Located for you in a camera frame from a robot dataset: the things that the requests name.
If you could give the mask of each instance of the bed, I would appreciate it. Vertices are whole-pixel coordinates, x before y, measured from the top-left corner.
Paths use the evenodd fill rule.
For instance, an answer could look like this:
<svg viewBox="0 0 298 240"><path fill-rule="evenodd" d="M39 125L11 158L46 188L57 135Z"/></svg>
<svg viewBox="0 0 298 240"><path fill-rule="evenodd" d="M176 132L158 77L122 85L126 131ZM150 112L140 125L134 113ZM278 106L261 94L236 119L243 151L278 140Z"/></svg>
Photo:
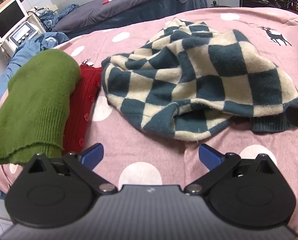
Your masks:
<svg viewBox="0 0 298 240"><path fill-rule="evenodd" d="M141 47L174 17L190 22L204 21L219 32L232 29L241 31L260 55L273 61L289 75L298 89L298 15L276 8L193 10L114 30L96 31L71 39L56 48L71 55L79 64L90 59L94 67L100 67L102 60L108 56ZM282 39L272 40L268 28L271 28L271 34L281 35ZM201 143L222 153L235 152L247 159L266 153L296 196L297 205L289 226L298 231L298 129L257 135L251 132L248 122L232 122L211 138L185 142L136 130L108 105L103 90L92 108L84 148L102 143L104 158L94 172L118 188L123 184L179 184L183 188L208 172L198 157ZM21 170L21 166L13 164L0 166L0 188L6 192Z"/></svg>
<svg viewBox="0 0 298 240"><path fill-rule="evenodd" d="M102 5L103 1L105 0L94 0L80 6L61 19L52 31L63 32L72 39L93 31L119 28L207 7L206 0L186 0L184 3L179 0L148 0L121 13L113 13L113 17L106 19L107 12L94 14L94 8L106 6Z"/></svg>

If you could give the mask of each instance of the deer print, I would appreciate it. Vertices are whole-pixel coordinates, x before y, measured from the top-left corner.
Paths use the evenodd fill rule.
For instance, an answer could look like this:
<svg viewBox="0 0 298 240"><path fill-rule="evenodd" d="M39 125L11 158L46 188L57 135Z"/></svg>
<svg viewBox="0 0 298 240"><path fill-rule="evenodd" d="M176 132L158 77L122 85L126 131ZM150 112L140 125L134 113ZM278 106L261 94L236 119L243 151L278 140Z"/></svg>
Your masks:
<svg viewBox="0 0 298 240"><path fill-rule="evenodd" d="M273 33L271 33L271 32L270 32L270 30L272 30L271 28L262 26L262 29L263 29L264 31L266 31L268 37L269 37L273 42L278 43L279 46L281 46L281 44L278 42L278 40L283 41L284 44L285 44L286 46L287 46L286 42L287 42L290 46L292 46L288 41L286 41L286 40L284 39L284 37L283 37L281 34L278 35L278 34L273 34Z"/></svg>

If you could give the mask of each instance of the red object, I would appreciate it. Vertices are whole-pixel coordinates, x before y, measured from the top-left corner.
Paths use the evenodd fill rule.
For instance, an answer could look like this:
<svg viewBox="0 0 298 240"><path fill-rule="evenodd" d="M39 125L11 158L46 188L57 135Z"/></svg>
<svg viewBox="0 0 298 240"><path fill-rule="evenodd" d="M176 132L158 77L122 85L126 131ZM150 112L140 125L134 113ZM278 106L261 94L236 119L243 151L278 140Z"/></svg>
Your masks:
<svg viewBox="0 0 298 240"><path fill-rule="evenodd" d="M81 152L90 112L101 82L102 68L80 65L81 80L70 97L70 114L64 128L64 152Z"/></svg>

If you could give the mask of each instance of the white monitor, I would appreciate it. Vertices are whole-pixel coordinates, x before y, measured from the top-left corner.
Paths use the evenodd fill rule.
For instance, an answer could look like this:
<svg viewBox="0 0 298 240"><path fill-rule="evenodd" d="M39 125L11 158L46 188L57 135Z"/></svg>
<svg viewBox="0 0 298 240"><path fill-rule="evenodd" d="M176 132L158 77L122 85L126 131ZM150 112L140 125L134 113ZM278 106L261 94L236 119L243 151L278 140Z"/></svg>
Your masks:
<svg viewBox="0 0 298 240"><path fill-rule="evenodd" d="M11 0L0 10L0 43L2 43L18 26L24 22L28 14L20 0Z"/></svg>

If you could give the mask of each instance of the checkered sweater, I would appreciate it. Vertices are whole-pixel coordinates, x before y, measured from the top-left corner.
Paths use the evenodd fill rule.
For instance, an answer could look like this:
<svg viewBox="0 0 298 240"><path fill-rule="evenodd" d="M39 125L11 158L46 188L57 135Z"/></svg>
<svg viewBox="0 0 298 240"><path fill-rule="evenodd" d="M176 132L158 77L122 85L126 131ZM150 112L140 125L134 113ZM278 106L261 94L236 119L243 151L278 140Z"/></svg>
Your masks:
<svg viewBox="0 0 298 240"><path fill-rule="evenodd" d="M290 128L298 91L239 31L175 18L143 47L102 62L108 101L136 128L196 141L249 117L253 131Z"/></svg>

